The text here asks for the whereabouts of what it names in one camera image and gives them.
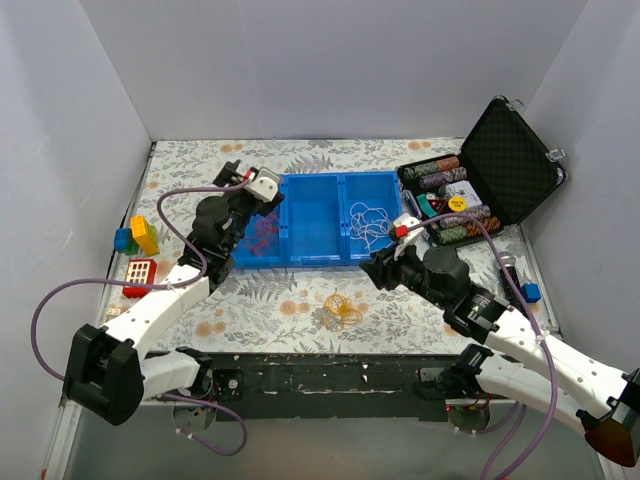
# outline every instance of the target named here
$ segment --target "white panel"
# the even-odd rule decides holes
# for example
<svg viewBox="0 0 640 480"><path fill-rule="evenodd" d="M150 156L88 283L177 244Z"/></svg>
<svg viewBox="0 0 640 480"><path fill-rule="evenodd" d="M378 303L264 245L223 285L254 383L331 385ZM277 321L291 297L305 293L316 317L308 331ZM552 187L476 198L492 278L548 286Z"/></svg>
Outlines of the white panel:
<svg viewBox="0 0 640 480"><path fill-rule="evenodd" d="M81 0L154 139L466 135L586 0Z"/></svg>
<svg viewBox="0 0 640 480"><path fill-rule="evenodd" d="M640 7L592 0L526 111L568 154L569 182L529 222L565 338L640 366Z"/></svg>
<svg viewBox="0 0 640 480"><path fill-rule="evenodd" d="M29 322L59 283L103 276L149 137L76 0L0 0L0 478L35 479L62 385L37 365ZM64 371L99 287L51 302L43 354Z"/></svg>

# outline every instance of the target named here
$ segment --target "blue plastic bin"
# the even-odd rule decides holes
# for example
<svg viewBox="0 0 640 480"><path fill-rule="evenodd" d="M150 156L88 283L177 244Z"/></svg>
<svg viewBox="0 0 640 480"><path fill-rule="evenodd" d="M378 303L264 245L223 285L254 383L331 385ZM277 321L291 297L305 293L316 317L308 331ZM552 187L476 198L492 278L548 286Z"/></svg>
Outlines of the blue plastic bin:
<svg viewBox="0 0 640 480"><path fill-rule="evenodd" d="M384 208L391 220L402 213L395 171L282 175L284 201L271 220L254 217L233 253L238 268L357 265L368 258L365 242L351 239L350 209L355 202ZM256 225L262 222L262 238ZM381 238L373 250L384 248Z"/></svg>
<svg viewBox="0 0 640 480"><path fill-rule="evenodd" d="M352 207L354 204L362 202L369 208L384 209L391 221L398 218L402 214L398 176L396 172L345 173L343 189L343 211L347 222L345 263L358 265L360 260L370 258L371 252L367 249L367 243L364 240L351 238ZM354 213L364 210L364 206L356 205L353 207ZM380 215L375 212L365 214L367 220L380 218ZM371 243L371 250L375 252L389 245L391 245L389 237L378 238Z"/></svg>
<svg viewBox="0 0 640 480"><path fill-rule="evenodd" d="M290 266L340 265L344 258L344 219L340 175L287 175Z"/></svg>

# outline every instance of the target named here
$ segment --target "blue cube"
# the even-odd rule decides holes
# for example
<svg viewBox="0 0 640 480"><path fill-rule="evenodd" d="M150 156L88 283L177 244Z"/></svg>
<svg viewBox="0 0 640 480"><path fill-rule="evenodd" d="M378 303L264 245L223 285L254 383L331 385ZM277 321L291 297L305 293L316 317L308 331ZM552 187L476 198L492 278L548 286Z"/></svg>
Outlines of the blue cube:
<svg viewBox="0 0 640 480"><path fill-rule="evenodd" d="M527 303L536 303L542 298L537 283L525 283L522 285L522 296Z"/></svg>
<svg viewBox="0 0 640 480"><path fill-rule="evenodd" d="M113 248L120 252L126 253L133 242L133 234L130 228L119 228L113 238Z"/></svg>

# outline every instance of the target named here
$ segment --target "open case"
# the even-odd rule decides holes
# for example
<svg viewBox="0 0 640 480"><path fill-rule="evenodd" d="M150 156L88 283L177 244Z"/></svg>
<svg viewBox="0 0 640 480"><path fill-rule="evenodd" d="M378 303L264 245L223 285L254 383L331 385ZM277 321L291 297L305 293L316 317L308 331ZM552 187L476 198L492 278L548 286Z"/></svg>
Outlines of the open case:
<svg viewBox="0 0 640 480"><path fill-rule="evenodd" d="M480 120L462 144L460 152L421 160L398 167L403 196L422 220L428 216L416 198L421 194L436 194L439 187L423 188L420 178L411 178L408 169L417 165L457 156L459 167L466 169L466 179L481 203L499 220L492 235L499 235L511 225L520 224L551 192L567 178L558 160L564 157L560 149L549 150L518 114L522 102L494 98ZM431 243L441 245L442 227L434 224L426 229ZM456 247L481 240L481 236L467 237Z"/></svg>

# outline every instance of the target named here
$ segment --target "floral tablecloth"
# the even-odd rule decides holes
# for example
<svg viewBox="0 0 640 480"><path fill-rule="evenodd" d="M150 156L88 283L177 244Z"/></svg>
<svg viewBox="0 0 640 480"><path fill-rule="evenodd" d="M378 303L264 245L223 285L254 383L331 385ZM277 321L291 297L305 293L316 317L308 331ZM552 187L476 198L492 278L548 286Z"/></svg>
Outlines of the floral tablecloth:
<svg viewBox="0 0 640 480"><path fill-rule="evenodd" d="M160 254L156 281L162 280L182 253L182 244L160 221L155 203L166 191L210 184L229 160L266 166L277 173L392 170L398 165L457 152L461 138L421 140L251 140L158 142L144 180L136 214L158 229ZM198 202L206 195L172 197L169 218L189 232ZM496 241L517 258L523 281L536 281L528 265L520 228ZM485 242L459 250L471 266L472 279L501 292L494 258ZM128 257L116 260L115 278L124 279ZM325 299L346 296L363 320L342 331L322 322ZM109 292L102 322L129 308L134 300L122 289ZM548 321L544 302L534 306L539 323ZM228 353L459 353L470 340L442 321L441 311L399 288L378 291L358 268L236 270L209 298L189 310L157 342L155 350L193 346Z"/></svg>

